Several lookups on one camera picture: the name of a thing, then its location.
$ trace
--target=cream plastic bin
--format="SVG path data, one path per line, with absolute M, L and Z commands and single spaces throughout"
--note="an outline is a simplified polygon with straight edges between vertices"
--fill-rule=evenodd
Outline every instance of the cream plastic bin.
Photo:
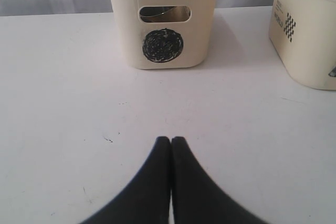
M 187 68 L 207 56 L 216 0 L 111 0 L 122 54 L 139 69 Z M 183 22 L 146 23 L 144 7 L 188 7 Z
M 274 0 L 269 37 L 294 80 L 336 90 L 336 0 Z

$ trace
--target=handle cutout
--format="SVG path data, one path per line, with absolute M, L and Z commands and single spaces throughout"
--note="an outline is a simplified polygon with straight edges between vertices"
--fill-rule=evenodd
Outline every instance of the handle cutout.
M 139 12 L 140 19 L 146 23 L 186 22 L 191 17 L 187 6 L 150 6 Z

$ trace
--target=storage basket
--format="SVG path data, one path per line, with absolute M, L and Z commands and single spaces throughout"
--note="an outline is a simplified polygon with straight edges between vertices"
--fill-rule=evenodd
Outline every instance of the storage basket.
M 336 90 L 336 0 L 274 0 L 269 37 L 294 80 Z
M 187 68 L 206 58 L 216 0 L 111 2 L 121 51 L 129 65 L 139 69 Z M 145 22 L 140 12 L 152 7 L 185 7 L 190 12 L 182 22 Z

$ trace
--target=table surface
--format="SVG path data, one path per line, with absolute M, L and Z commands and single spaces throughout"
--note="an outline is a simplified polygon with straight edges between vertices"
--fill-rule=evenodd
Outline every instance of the table surface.
M 124 63 L 112 13 L 1 17 L 1 223 L 86 219 L 161 135 L 271 224 L 334 223 L 336 93 L 288 76 L 270 15 L 217 9 L 202 64 L 150 71 Z

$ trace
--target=black circle sticker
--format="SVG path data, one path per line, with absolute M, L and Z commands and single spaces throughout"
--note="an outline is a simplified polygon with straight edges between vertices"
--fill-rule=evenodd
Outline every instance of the black circle sticker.
M 151 62 L 166 63 L 180 56 L 183 39 L 181 34 L 167 28 L 155 30 L 145 37 L 142 51 Z

